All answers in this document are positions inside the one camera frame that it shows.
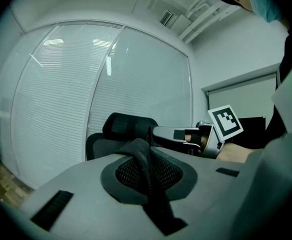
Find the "mesh opening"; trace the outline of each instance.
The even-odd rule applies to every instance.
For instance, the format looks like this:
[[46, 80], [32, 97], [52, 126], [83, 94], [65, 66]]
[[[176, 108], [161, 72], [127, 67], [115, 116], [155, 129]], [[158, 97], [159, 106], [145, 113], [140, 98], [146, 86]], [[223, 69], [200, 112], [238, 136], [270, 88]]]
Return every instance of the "mesh opening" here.
[[[178, 183], [183, 176], [183, 171], [165, 158], [151, 154], [151, 170], [159, 186], [168, 190]], [[121, 164], [116, 172], [117, 180], [123, 185], [147, 195], [148, 187], [144, 175], [137, 161], [133, 158]]]

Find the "wooden floor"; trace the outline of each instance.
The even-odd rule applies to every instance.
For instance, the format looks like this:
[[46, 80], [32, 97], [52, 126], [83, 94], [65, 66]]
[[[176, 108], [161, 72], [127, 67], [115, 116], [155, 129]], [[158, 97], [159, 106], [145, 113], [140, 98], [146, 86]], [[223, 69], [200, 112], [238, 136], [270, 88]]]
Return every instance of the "wooden floor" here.
[[18, 207], [34, 190], [0, 164], [0, 200]]

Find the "air vent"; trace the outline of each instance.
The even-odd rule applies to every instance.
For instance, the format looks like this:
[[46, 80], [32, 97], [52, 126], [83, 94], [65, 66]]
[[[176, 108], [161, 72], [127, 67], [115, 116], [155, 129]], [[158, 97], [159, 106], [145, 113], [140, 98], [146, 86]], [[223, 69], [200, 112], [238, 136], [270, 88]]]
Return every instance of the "air vent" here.
[[173, 14], [169, 10], [166, 10], [159, 22], [165, 26], [172, 16]]

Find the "person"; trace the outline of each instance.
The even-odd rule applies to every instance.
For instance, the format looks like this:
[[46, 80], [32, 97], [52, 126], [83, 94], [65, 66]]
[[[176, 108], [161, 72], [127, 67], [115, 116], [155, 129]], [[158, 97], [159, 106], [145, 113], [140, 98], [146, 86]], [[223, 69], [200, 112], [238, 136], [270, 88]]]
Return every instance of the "person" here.
[[[276, 88], [286, 78], [292, 69], [292, 0], [222, 0], [231, 5], [238, 5], [243, 9], [256, 14], [266, 22], [279, 21], [288, 31], [288, 37], [285, 41], [284, 57], [277, 72]], [[279, 112], [274, 107], [272, 119], [266, 129], [266, 138], [256, 141], [263, 142], [265, 146], [270, 141], [280, 138], [286, 133], [285, 125]], [[186, 135], [185, 140], [192, 142], [192, 136]], [[201, 136], [200, 145], [205, 148], [207, 136]], [[226, 143], [219, 153], [217, 159], [244, 163], [252, 152], [248, 149], [234, 143]]]

